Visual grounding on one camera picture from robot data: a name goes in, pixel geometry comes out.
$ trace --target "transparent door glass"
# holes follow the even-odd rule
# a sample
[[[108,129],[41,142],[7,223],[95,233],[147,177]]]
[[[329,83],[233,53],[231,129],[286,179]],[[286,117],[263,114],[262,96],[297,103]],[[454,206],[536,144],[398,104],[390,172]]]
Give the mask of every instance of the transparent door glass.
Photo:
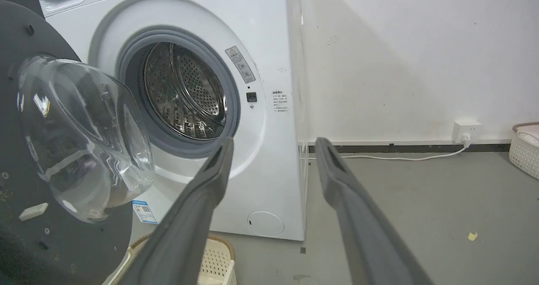
[[[35,56],[19,70],[25,142],[56,200],[95,222],[152,185],[150,142],[133,95],[84,63]]]

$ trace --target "white tag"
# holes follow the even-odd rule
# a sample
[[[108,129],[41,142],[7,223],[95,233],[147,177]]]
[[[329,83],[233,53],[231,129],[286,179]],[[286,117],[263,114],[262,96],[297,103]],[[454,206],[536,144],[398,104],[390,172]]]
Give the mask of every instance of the white tag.
[[[133,210],[135,210],[141,222],[158,224],[154,214],[150,210],[150,206],[145,201],[133,200]]]
[[[288,95],[284,91],[272,91],[273,95],[273,111],[288,112]]]

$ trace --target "front-loading washing machine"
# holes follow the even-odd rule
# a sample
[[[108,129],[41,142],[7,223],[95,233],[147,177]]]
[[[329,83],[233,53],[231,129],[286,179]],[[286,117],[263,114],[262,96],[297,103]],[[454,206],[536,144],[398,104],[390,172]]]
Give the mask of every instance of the front-loading washing machine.
[[[156,165],[133,201],[158,224],[223,137],[235,152],[210,230],[303,240],[300,0],[40,0],[83,62],[131,90]]]

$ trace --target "stainless steel drum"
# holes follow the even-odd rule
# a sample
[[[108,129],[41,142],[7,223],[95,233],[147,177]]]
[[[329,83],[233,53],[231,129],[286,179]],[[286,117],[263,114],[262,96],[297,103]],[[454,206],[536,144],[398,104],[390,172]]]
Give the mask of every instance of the stainless steel drum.
[[[156,114],[178,134],[208,140],[223,131],[227,99],[221,82],[192,51],[157,43],[144,65],[144,87]]]

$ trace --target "gray floor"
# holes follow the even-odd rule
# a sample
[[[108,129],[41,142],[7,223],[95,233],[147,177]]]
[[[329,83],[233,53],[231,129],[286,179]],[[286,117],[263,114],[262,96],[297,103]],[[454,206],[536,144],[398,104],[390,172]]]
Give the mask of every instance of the gray floor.
[[[323,200],[315,162],[304,242],[217,234],[236,250],[240,285],[351,284],[339,225]],[[539,283],[539,181],[510,164],[507,153],[346,162],[436,284]],[[135,218],[132,240],[153,229]],[[473,242],[470,232],[479,235]]]

